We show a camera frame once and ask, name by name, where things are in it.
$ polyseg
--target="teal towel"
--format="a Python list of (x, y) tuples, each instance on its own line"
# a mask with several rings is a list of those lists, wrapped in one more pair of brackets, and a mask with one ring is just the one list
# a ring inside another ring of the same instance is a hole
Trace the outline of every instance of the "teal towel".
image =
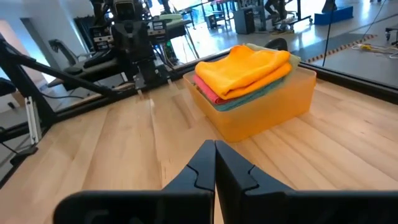
[(263, 88), (261, 88), (259, 90), (256, 90), (256, 91), (254, 91), (252, 93), (249, 93), (247, 95), (239, 97), (236, 100), (230, 101), (230, 102), (225, 103), (223, 105), (213, 104), (209, 99), (207, 99), (207, 98), (206, 99), (214, 106), (214, 108), (216, 108), (216, 110), (218, 110), (218, 111), (230, 111), (230, 110), (233, 110), (233, 109), (235, 109), (235, 108), (237, 108), (239, 106), (242, 106), (242, 105), (244, 105), (246, 103), (249, 103), (249, 102), (251, 102), (251, 101), (253, 101), (253, 100), (257, 99), (257, 98), (260, 98), (260, 97), (264, 96), (265, 94), (268, 94), (270, 91), (274, 90), (280, 84), (282, 84), (284, 82), (285, 78), (287, 78), (287, 77), (282, 77), (282, 78), (272, 82), (271, 84), (269, 84), (269, 85), (267, 85), (267, 86), (265, 86), (265, 87), (263, 87)]

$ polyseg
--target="red towel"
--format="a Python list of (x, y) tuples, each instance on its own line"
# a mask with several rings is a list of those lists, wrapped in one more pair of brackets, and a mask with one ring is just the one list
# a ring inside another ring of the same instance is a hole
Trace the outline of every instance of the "red towel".
[(228, 103), (234, 99), (223, 100), (197, 75), (193, 76), (193, 81), (197, 84), (199, 89), (207, 96), (207, 98), (216, 105)]

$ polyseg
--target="blue box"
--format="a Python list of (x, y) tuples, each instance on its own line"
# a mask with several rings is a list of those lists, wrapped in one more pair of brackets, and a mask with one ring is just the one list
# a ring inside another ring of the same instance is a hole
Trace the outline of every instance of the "blue box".
[[(341, 7), (337, 8), (337, 10), (333, 11), (333, 18), (331, 23), (347, 20), (353, 18), (353, 6)], [(315, 25), (329, 25), (330, 23), (330, 14), (327, 13), (315, 13), (314, 24)]]

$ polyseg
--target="yellow towel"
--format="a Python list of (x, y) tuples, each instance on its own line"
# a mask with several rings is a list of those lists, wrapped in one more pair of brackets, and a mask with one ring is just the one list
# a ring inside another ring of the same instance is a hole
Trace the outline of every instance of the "yellow towel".
[(196, 74), (222, 99), (256, 91), (286, 76), (292, 66), (286, 51), (260, 50), (237, 45), (217, 62), (200, 62)]

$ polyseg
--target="orange plastic bin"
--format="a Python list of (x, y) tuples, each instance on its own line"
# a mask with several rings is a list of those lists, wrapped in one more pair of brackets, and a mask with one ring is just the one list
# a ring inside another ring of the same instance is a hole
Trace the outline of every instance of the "orange plastic bin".
[(193, 100), (229, 142), (241, 141), (307, 112), (317, 79), (314, 71), (298, 68), (281, 87), (238, 108), (221, 112), (193, 84), (194, 73), (184, 75)]

